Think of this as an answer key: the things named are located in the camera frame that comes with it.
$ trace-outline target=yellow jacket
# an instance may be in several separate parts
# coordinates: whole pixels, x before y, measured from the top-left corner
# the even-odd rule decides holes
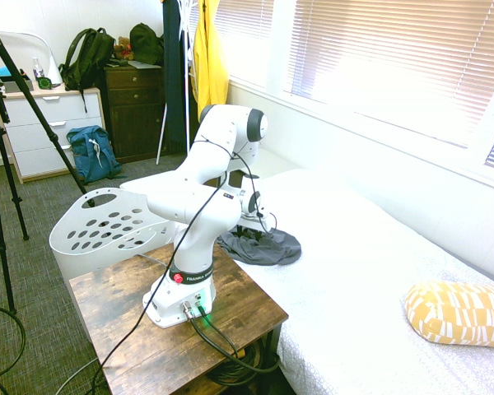
[[[219,4],[220,0],[199,0],[193,63],[196,69],[193,93],[198,102],[198,118],[208,105],[223,105],[227,100],[229,72],[214,25]]]

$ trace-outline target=bed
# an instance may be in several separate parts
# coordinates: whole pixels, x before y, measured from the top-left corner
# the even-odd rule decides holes
[[[419,281],[493,281],[341,179],[291,170],[262,186],[264,206],[302,256],[239,264],[289,314],[277,352],[297,394],[494,394],[494,348],[427,342],[404,312]]]

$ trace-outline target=white wall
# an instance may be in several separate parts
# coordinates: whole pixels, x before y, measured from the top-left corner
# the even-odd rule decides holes
[[[340,174],[397,220],[494,275],[493,187],[238,86],[229,89],[229,102],[268,116],[263,148],[300,167]]]
[[[59,65],[77,33],[86,28],[104,27],[117,39],[129,37],[130,30],[143,22],[163,34],[163,14],[160,0],[0,0],[0,30],[26,31],[44,38],[51,47]],[[7,51],[19,68],[32,77],[33,56],[40,56],[42,67],[47,71],[47,56],[40,49],[15,49],[12,39],[6,42]]]

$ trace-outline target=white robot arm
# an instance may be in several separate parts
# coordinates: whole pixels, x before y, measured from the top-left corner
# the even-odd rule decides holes
[[[257,215],[261,201],[250,179],[243,183],[245,189],[242,189],[244,185],[242,188],[228,185],[230,171],[255,161],[259,141],[266,130],[267,119],[261,111],[234,105],[209,106],[202,113],[201,126],[190,153],[177,170],[121,185],[122,189],[147,195],[150,210],[158,216],[188,224],[216,191],[203,183],[221,177],[220,191],[201,210],[188,232],[183,230],[175,237],[177,247],[187,232],[172,267],[147,309],[156,325],[167,328],[183,322],[186,319],[181,307],[184,301],[191,305],[199,301],[206,313],[210,313],[216,296],[212,249],[217,236],[239,223],[259,229],[260,221],[266,221],[263,213]],[[243,153],[240,154],[243,161],[234,156],[237,151]],[[158,281],[144,296],[145,306]]]

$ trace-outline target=green backpack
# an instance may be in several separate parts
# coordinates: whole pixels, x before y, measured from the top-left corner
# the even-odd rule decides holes
[[[84,40],[77,60],[70,65],[82,37]],[[98,30],[85,29],[81,31],[69,47],[66,62],[58,66],[66,90],[81,92],[82,100],[84,100],[83,91],[92,87],[101,74],[103,67],[114,53],[114,43],[115,39],[106,34],[106,30],[102,27]],[[88,112],[86,102],[84,110]]]

